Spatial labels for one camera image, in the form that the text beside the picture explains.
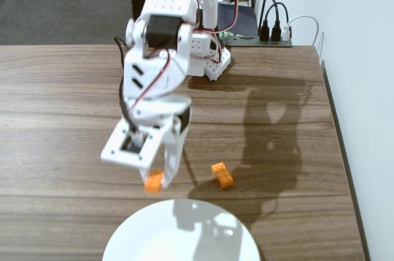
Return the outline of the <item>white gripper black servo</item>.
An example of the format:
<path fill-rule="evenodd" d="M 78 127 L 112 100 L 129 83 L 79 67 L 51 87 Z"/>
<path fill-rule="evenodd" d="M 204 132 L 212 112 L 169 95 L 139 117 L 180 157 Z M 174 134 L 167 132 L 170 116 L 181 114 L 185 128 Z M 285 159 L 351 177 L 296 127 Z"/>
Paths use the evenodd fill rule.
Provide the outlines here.
<path fill-rule="evenodd" d="M 191 99 L 182 95 L 163 95 L 153 99 L 127 98 L 127 135 L 132 139 L 144 139 L 150 129 L 169 126 L 163 136 L 164 172 L 161 186 L 167 188 L 177 175 L 183 145 L 191 119 Z M 143 183 L 150 177 L 150 168 L 140 168 Z"/>

